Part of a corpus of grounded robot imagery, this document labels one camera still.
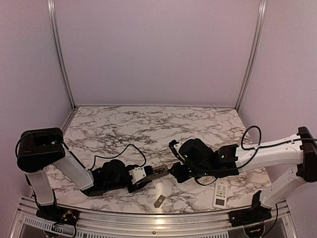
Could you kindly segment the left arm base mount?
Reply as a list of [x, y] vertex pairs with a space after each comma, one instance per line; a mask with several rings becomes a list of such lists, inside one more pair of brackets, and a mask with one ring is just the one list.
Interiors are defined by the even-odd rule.
[[78, 221], [79, 211], [76, 209], [61, 207], [57, 204], [56, 198], [53, 197], [51, 205], [41, 205], [35, 198], [37, 205], [36, 216], [55, 222], [56, 224], [67, 224], [75, 226]]

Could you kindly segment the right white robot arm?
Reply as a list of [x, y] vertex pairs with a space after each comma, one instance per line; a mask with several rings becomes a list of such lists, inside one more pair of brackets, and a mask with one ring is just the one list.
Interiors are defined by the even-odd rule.
[[216, 151], [197, 138], [184, 143], [172, 140], [168, 146], [178, 159], [169, 170], [178, 183], [209, 176], [220, 179], [289, 164], [289, 169], [269, 188], [254, 194], [252, 206], [245, 212], [250, 222], [256, 222], [264, 215], [264, 209], [271, 209], [301, 185], [317, 180], [317, 140], [305, 126], [280, 140], [247, 146], [231, 144]]

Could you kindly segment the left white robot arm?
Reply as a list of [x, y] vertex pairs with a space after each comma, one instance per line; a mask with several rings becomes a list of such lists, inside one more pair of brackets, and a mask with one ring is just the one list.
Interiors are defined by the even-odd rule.
[[127, 188], [134, 192], [149, 183], [154, 174], [152, 166], [125, 165], [111, 158], [97, 169], [88, 169], [70, 151], [60, 128], [29, 130], [21, 134], [15, 147], [18, 168], [24, 172], [39, 205], [51, 220], [63, 213], [57, 206], [54, 190], [46, 168], [54, 166], [66, 175], [86, 196], [102, 196], [108, 191]]

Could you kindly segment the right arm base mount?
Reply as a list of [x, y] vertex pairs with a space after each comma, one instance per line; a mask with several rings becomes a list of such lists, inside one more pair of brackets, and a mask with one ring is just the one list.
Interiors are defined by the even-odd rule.
[[251, 207], [234, 210], [228, 213], [232, 227], [244, 226], [256, 222], [263, 222], [272, 218], [271, 208], [265, 208], [260, 202], [261, 190], [256, 192], [252, 198]]

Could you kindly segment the grey battery compartment cover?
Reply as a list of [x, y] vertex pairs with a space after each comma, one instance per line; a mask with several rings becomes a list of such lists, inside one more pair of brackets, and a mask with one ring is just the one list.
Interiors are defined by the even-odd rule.
[[155, 201], [154, 207], [159, 208], [165, 200], [165, 196], [160, 195], [159, 198]]

